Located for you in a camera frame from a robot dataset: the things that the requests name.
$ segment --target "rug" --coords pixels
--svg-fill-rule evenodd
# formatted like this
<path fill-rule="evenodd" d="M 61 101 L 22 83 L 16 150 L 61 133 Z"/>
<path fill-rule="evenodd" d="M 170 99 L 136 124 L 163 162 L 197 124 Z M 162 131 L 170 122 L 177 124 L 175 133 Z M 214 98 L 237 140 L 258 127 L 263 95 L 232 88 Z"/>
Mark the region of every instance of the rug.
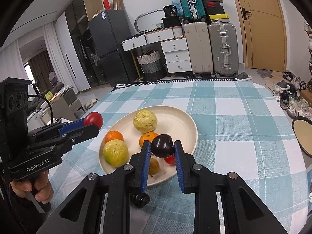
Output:
<path fill-rule="evenodd" d="M 138 85 L 156 84 L 156 83 L 192 82 L 192 81 L 235 81 L 235 79 L 233 79 L 233 78 L 209 78 L 209 79 L 190 78 L 190 79 L 160 80 L 160 81 L 147 82 L 147 83 L 143 83 L 143 82 L 119 82 L 112 89 L 112 91 L 115 91 L 117 89 L 126 88 L 126 87 L 138 86 Z"/>
<path fill-rule="evenodd" d="M 257 73 L 262 77 L 264 83 L 270 90 L 273 89 L 273 84 L 277 84 L 281 80 L 284 80 L 282 72 L 258 69 Z"/>

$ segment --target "gray suitcase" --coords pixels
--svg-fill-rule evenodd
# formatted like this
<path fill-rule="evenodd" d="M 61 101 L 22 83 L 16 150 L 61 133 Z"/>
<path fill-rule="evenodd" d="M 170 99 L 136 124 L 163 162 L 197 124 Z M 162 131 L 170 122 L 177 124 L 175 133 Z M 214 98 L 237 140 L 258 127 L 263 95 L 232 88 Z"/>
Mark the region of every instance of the gray suitcase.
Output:
<path fill-rule="evenodd" d="M 208 26 L 216 77 L 238 73 L 238 44 L 235 26 L 213 23 Z"/>
<path fill-rule="evenodd" d="M 193 73 L 212 73 L 213 57 L 207 24 L 205 22 L 186 24 L 184 32 Z"/>

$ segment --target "finger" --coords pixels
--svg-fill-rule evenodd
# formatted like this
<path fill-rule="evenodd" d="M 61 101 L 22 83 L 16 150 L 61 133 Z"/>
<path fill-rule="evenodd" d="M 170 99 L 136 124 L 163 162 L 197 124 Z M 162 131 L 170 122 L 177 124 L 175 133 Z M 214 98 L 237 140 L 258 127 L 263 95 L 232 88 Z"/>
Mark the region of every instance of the finger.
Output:
<path fill-rule="evenodd" d="M 32 190 L 32 184 L 30 183 L 29 180 L 24 180 L 22 182 L 17 182 L 16 180 L 13 180 L 12 182 L 10 182 L 10 184 L 14 192 L 15 190 L 22 190 L 22 191 L 28 191 L 28 192 Z"/>
<path fill-rule="evenodd" d="M 38 193 L 36 193 L 35 198 L 37 201 L 45 201 L 46 199 L 48 199 L 50 193 L 52 190 L 52 186 L 50 181 L 48 180 L 48 184 L 41 189 Z"/>
<path fill-rule="evenodd" d="M 42 201 L 42 203 L 43 204 L 47 204 L 48 202 L 50 202 L 52 200 L 52 198 L 53 198 L 53 195 L 54 195 L 54 191 L 53 191 L 53 188 L 52 188 L 49 197 L 46 200 Z"/>
<path fill-rule="evenodd" d="M 12 186 L 12 189 L 13 189 L 13 192 L 14 192 L 18 197 L 21 197 L 21 198 L 25 198 L 25 197 L 26 197 L 26 192 L 25 192 L 25 191 L 16 189 L 16 188 L 13 187 L 13 186 Z"/>
<path fill-rule="evenodd" d="M 39 174 L 39 177 L 35 180 L 34 183 L 35 189 L 40 191 L 48 184 L 48 175 L 49 171 L 41 172 Z"/>

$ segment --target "teal suitcase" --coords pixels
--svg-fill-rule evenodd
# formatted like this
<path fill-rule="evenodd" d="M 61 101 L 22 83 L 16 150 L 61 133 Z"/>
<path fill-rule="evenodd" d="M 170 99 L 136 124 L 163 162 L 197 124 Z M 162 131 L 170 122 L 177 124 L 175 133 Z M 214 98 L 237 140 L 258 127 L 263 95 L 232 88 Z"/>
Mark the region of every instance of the teal suitcase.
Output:
<path fill-rule="evenodd" d="M 180 0 L 185 18 L 195 21 L 206 21 L 206 13 L 202 0 Z"/>

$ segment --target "beige oval plate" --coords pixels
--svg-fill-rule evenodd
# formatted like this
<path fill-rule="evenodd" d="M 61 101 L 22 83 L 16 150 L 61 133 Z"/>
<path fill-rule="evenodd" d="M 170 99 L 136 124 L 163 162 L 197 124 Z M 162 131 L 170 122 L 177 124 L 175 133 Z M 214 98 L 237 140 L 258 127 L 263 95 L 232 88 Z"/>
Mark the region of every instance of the beige oval plate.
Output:
<path fill-rule="evenodd" d="M 155 133 L 168 134 L 172 137 L 173 142 L 180 140 L 184 152 L 193 154 L 197 144 L 198 133 L 196 124 L 190 115 L 178 108 L 163 105 L 151 106 L 143 109 L 148 109 L 156 115 L 158 123 L 157 128 L 154 130 Z M 138 131 L 133 126 L 132 122 L 134 115 L 138 111 L 139 110 L 136 110 L 133 113 L 130 113 L 121 118 L 109 129 L 109 131 L 117 130 L 122 133 L 124 142 L 129 149 L 128 162 L 130 161 L 130 158 L 133 154 L 139 153 L 141 151 L 138 141 L 143 133 Z M 116 168 L 110 166 L 104 160 L 102 150 L 103 147 L 104 144 L 101 145 L 99 150 L 99 163 L 105 173 L 112 173 Z M 152 157 L 157 159 L 158 163 L 160 164 L 160 171 L 153 176 L 149 175 L 147 179 L 148 187 L 160 184 L 170 179 L 177 173 L 175 166 L 167 164 L 164 159 L 155 156 Z"/>

